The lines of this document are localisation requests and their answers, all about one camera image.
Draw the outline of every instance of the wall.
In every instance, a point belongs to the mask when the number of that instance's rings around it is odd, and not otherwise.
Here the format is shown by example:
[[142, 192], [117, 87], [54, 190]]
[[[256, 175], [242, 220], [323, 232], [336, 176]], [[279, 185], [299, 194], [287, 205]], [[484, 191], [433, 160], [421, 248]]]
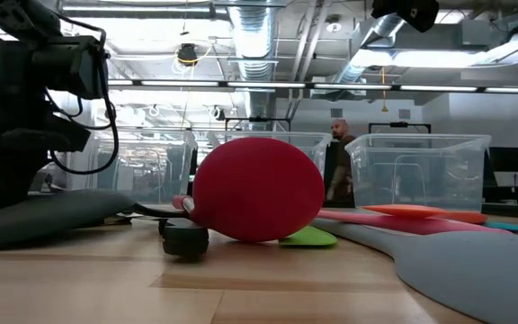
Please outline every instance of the wall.
[[[278, 101], [278, 116], [284, 116], [287, 100]], [[388, 100], [388, 112], [382, 112], [382, 101], [340, 101], [329, 103], [325, 100], [303, 100], [292, 122], [293, 131], [331, 131], [331, 108], [342, 108], [343, 116], [349, 123], [355, 136], [366, 134], [370, 122], [398, 122], [399, 109], [410, 109], [411, 119], [407, 122], [421, 122], [421, 107], [416, 107], [412, 100]]]
[[[491, 146], [518, 147], [518, 94], [445, 94], [423, 108], [433, 132], [488, 134]], [[499, 185], [513, 185], [513, 174], [497, 173]]]

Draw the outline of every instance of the blue object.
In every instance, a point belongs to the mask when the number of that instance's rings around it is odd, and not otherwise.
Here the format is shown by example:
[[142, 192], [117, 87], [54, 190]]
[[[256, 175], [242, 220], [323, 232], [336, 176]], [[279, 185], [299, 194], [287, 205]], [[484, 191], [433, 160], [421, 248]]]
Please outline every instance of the blue object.
[[502, 223], [497, 221], [487, 221], [483, 224], [483, 226], [491, 229], [509, 230], [513, 233], [518, 233], [518, 225]]

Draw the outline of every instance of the black monitor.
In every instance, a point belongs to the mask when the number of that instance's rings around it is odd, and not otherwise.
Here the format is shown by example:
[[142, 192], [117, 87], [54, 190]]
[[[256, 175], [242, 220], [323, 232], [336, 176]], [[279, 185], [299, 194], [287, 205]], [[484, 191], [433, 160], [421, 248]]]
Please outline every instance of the black monitor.
[[489, 148], [495, 172], [518, 172], [518, 148]]

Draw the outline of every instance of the paddle handle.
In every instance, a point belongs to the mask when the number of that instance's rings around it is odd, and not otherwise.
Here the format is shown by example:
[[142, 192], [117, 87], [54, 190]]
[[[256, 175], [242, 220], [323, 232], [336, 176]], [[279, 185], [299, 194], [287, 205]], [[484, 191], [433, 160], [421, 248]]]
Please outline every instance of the paddle handle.
[[337, 220], [314, 219], [311, 226], [335, 234], [338, 237], [377, 249], [391, 257], [395, 257], [397, 249], [401, 243], [403, 243], [402, 241], [406, 239], [404, 236]]
[[188, 195], [176, 195], [173, 197], [172, 205], [175, 209], [184, 210], [190, 214], [193, 213], [193, 210], [195, 210], [195, 203], [193, 202], [193, 198]]

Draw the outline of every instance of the green ping pong paddle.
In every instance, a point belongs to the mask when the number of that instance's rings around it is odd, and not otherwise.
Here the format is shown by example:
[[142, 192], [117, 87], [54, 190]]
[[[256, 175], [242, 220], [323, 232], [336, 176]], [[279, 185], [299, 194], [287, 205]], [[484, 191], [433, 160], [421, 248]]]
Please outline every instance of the green ping pong paddle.
[[513, 233], [518, 233], [518, 225], [514, 224], [502, 223], [497, 221], [486, 221], [482, 225], [491, 229], [508, 230]]
[[330, 247], [336, 243], [337, 238], [333, 234], [311, 226], [279, 240], [279, 245], [286, 247]]

